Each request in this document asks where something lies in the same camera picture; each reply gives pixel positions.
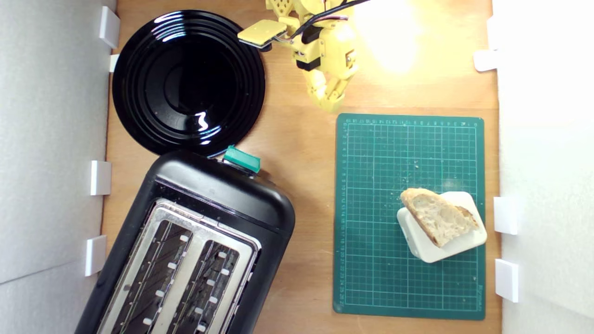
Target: white bracket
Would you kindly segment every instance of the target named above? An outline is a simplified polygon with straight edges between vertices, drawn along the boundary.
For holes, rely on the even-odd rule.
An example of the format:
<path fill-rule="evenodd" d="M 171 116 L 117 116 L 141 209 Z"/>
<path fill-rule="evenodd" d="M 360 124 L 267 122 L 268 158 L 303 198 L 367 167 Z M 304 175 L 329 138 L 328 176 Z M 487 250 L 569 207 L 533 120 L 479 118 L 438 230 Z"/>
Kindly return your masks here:
<path fill-rule="evenodd" d="M 479 72 L 485 72 L 489 70 L 494 70 L 499 66 L 499 54 L 497 50 L 499 50 L 501 44 L 501 24 L 499 20 L 499 15 L 497 15 L 500 1 L 493 0 L 493 16 L 491 16 L 486 21 L 486 34 L 489 43 L 488 50 L 477 50 L 472 55 L 472 59 L 475 63 L 475 69 Z"/>
<path fill-rule="evenodd" d="M 519 299 L 519 267 L 515 263 L 495 260 L 495 293 L 517 303 Z"/>
<path fill-rule="evenodd" d="M 111 193 L 111 163 L 91 161 L 91 196 Z"/>
<path fill-rule="evenodd" d="M 513 198 L 494 197 L 493 216 L 495 231 L 505 234 L 518 234 L 517 205 Z"/>
<path fill-rule="evenodd" d="M 118 47 L 119 17 L 107 6 L 103 6 L 101 9 L 101 26 L 99 27 L 99 38 L 101 38 L 112 49 Z"/>
<path fill-rule="evenodd" d="M 119 53 L 117 55 L 111 55 L 109 58 L 109 72 L 113 73 L 115 71 L 115 64 L 118 62 Z"/>
<path fill-rule="evenodd" d="M 84 276 L 89 277 L 99 272 L 105 264 L 108 238 L 105 235 L 87 240 L 87 254 L 84 265 Z"/>

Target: toaster slot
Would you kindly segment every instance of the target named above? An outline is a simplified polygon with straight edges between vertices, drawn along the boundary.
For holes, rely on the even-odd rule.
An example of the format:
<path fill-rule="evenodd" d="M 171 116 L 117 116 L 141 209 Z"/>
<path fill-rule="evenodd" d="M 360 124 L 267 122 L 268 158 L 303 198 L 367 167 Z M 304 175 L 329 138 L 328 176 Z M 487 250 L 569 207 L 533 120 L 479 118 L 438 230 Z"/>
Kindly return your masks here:
<path fill-rule="evenodd" d="M 230 247 L 205 243 L 168 333 L 206 333 L 239 257 Z"/>
<path fill-rule="evenodd" d="M 134 280 L 124 285 L 125 302 L 111 333 L 149 329 L 192 237 L 191 231 L 162 220 L 141 260 Z"/>

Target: bread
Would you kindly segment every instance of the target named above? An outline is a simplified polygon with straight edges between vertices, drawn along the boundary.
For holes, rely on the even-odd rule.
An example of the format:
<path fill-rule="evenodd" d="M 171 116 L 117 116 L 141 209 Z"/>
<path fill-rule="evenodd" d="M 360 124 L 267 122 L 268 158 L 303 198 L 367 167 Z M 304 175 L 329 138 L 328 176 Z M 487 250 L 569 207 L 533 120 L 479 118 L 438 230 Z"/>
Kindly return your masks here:
<path fill-rule="evenodd" d="M 437 247 L 479 227 L 468 210 L 430 190 L 409 188 L 400 194 L 400 199 Z"/>

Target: bread crust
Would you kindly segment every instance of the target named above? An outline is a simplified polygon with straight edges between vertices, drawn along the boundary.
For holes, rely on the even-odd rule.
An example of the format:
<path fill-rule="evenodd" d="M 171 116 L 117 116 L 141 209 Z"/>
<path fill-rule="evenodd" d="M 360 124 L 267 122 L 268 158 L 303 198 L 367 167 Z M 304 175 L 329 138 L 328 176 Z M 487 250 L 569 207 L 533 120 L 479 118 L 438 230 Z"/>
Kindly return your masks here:
<path fill-rule="evenodd" d="M 407 190 L 404 190 L 400 194 L 400 199 L 401 199 L 402 203 L 408 209 L 408 211 L 410 211 L 412 216 L 415 218 L 417 224 L 419 224 L 419 226 L 425 232 L 425 234 L 427 234 L 427 236 L 429 237 L 429 240 L 431 240 L 431 242 L 433 242 L 433 244 L 436 245 L 437 247 L 440 247 L 440 248 L 443 247 L 450 240 L 447 240 L 444 243 L 440 243 L 439 240 L 437 240 L 437 237 L 426 227 L 425 222 L 423 222 L 422 219 L 420 218 L 419 212 L 415 209 L 415 206 L 412 204 L 413 199 L 417 196 L 428 196 L 428 197 L 433 198 L 435 200 L 435 202 L 437 202 L 439 204 L 456 208 L 464 217 L 471 219 L 475 228 L 479 227 L 477 221 L 474 219 L 474 217 L 472 216 L 470 211 L 468 211 L 464 207 L 455 206 L 455 205 L 451 204 L 450 202 L 443 199 L 441 196 L 439 196 L 438 194 L 434 193 L 431 190 L 427 190 L 424 188 L 408 188 Z"/>

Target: white wall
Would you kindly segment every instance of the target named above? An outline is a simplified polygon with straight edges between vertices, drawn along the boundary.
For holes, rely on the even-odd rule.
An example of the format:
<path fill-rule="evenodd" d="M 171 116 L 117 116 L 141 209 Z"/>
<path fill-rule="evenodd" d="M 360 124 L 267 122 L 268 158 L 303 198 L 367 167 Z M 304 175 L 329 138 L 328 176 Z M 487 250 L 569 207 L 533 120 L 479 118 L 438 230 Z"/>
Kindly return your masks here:
<path fill-rule="evenodd" d="M 115 0 L 0 1 L 0 333 L 72 332 L 95 277 L 90 162 L 105 158 Z"/>
<path fill-rule="evenodd" d="M 588 1 L 494 0 L 501 195 L 520 205 L 503 332 L 594 333 L 594 21 Z"/>

